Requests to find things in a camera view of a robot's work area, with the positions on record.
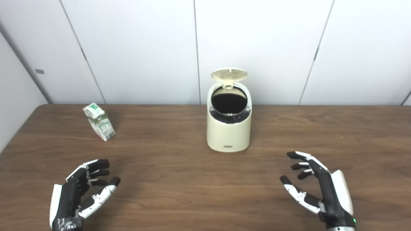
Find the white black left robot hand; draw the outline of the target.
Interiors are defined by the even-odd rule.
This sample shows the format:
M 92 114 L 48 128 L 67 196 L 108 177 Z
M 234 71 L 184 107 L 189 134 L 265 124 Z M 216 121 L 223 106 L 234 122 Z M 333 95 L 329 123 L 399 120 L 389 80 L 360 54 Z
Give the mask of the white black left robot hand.
M 84 221 L 97 212 L 121 183 L 120 177 L 108 176 L 108 159 L 95 159 L 79 165 L 64 184 L 54 184 L 50 201 L 49 225 L 53 231 L 82 231 Z

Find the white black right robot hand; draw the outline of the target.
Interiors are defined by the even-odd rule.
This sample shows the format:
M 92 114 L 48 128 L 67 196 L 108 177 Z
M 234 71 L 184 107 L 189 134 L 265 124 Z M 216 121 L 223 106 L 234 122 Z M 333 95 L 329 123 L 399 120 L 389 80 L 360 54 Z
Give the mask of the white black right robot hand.
M 313 175 L 319 182 L 322 198 L 318 198 L 292 183 L 285 175 L 280 177 L 286 191 L 302 207 L 319 216 L 327 231 L 355 231 L 356 219 L 351 195 L 341 170 L 330 172 L 316 157 L 300 151 L 287 153 L 290 159 L 299 159 L 292 170 L 302 170 L 297 176 L 303 180 Z

